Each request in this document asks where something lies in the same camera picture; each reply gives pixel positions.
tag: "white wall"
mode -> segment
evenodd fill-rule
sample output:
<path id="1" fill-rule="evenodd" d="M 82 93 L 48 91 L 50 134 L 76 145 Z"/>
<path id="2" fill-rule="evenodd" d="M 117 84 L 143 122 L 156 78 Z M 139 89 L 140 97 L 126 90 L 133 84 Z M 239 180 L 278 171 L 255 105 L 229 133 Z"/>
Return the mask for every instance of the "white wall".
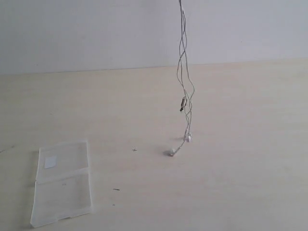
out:
<path id="1" fill-rule="evenodd" d="M 308 57 L 307 0 L 183 0 L 192 64 Z M 0 74 L 175 65 L 178 0 L 0 0 Z"/>

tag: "table surface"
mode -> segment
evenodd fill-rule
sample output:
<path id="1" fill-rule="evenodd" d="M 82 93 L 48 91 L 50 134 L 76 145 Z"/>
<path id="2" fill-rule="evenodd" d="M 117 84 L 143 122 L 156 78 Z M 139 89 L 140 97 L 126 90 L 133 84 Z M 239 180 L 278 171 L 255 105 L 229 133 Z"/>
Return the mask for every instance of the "table surface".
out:
<path id="1" fill-rule="evenodd" d="M 306 231 L 308 59 L 190 74 L 175 157 L 175 67 L 0 76 L 1 231 L 31 229 L 39 148 L 84 138 L 93 213 L 37 231 Z"/>

